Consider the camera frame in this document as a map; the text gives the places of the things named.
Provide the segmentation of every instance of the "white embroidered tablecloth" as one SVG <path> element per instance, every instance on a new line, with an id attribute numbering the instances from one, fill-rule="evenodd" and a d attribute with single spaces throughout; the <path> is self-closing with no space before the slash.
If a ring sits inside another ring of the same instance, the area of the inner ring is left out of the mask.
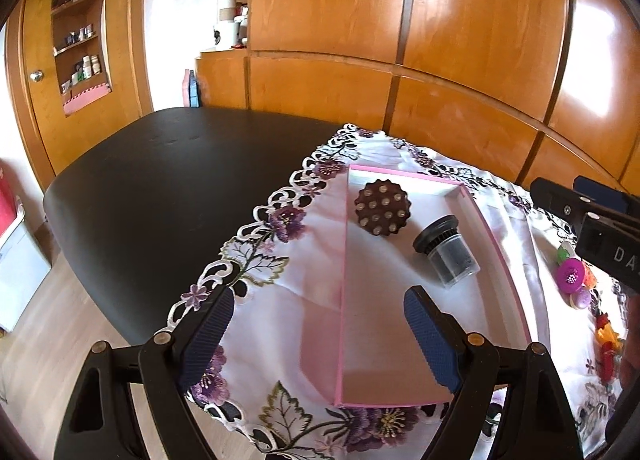
<path id="1" fill-rule="evenodd" d="M 591 452 L 604 440 L 620 392 L 617 380 L 605 386 L 598 377 L 594 315 L 608 313 L 624 336 L 620 285 L 594 269 L 598 286 L 591 309 L 570 307 L 552 276 L 560 242 L 575 240 L 563 221 L 533 209 L 529 193 L 519 186 L 351 124 L 306 158 L 266 205 L 254 209 L 255 223 L 224 244 L 221 258 L 207 265 L 171 308 L 166 330 L 187 311 L 198 310 L 217 284 L 229 284 L 236 294 L 233 319 L 188 397 L 270 458 L 421 458 L 446 405 L 334 408 L 330 383 L 305 375 L 313 368 L 335 379 L 337 358 L 330 351 L 337 347 L 323 344 L 338 338 L 345 180 L 348 165 L 356 163 L 466 184 L 500 244 L 523 304 L 534 309 L 527 318 L 532 339 L 549 348 L 584 452 Z M 474 458 L 489 452 L 504 393 L 494 395 Z"/>

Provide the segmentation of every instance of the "door knob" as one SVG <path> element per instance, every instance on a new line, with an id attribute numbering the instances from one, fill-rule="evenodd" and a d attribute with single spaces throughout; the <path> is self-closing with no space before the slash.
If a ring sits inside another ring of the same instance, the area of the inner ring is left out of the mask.
<path id="1" fill-rule="evenodd" d="M 42 73 L 42 70 L 36 70 L 34 72 L 31 72 L 31 75 L 29 75 L 29 78 L 33 82 L 40 82 L 43 77 L 44 77 L 44 74 Z"/>

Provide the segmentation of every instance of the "wooden door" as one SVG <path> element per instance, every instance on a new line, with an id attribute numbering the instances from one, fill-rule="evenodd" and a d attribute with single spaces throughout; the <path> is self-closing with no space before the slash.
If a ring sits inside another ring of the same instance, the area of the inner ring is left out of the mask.
<path id="1" fill-rule="evenodd" d="M 56 174 L 85 151 L 150 110 L 149 101 L 140 98 L 141 83 L 136 79 L 136 68 L 140 67 L 141 61 L 136 60 L 134 64 L 133 60 L 133 54 L 140 58 L 141 53 L 131 45 L 132 42 L 141 43 L 130 35 L 131 6 L 136 0 L 80 0 L 61 6 L 63 1 L 26 0 L 22 21 L 26 73 L 23 77 L 28 83 L 33 116 Z M 101 5 L 102 13 L 95 13 L 98 5 Z M 74 11 L 69 11 L 66 19 L 61 20 L 60 16 L 67 14 L 64 7 Z M 74 26 L 74 22 L 84 21 L 80 9 L 85 8 L 84 20 L 94 22 L 94 37 L 81 45 L 74 43 L 67 51 L 58 52 L 55 56 L 54 47 L 60 48 L 61 29 L 75 27 L 79 30 L 85 26 Z M 81 61 L 82 56 L 94 53 L 99 55 L 102 75 L 95 75 L 94 80 L 87 80 L 84 84 L 79 82 L 76 93 L 100 84 L 104 86 L 105 82 L 111 91 L 71 114 L 65 114 L 65 97 L 60 84 L 66 78 L 62 76 L 64 73 L 59 73 L 65 72 L 66 66 L 73 66 L 73 57 Z M 40 74 L 34 75 L 34 72 L 42 72 L 42 78 L 38 79 Z M 144 85 L 148 96 L 146 75 Z"/>

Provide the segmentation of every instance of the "black table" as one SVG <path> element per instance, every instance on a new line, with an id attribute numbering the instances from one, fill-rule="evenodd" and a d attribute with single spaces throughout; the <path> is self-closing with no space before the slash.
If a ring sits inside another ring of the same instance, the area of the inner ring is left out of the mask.
<path id="1" fill-rule="evenodd" d="M 176 107 L 143 117 L 79 157 L 44 208 L 72 270 L 130 344 L 218 258 L 256 205 L 339 128 L 284 114 Z"/>

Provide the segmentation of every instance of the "clear plastic container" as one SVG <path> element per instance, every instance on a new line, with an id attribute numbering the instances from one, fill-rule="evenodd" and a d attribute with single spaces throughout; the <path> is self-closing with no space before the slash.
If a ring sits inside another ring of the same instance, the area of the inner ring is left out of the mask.
<path id="1" fill-rule="evenodd" d="M 480 266 L 458 233 L 458 219 L 448 215 L 434 221 L 414 241 L 416 252 L 425 253 L 445 288 L 480 271 Z"/>

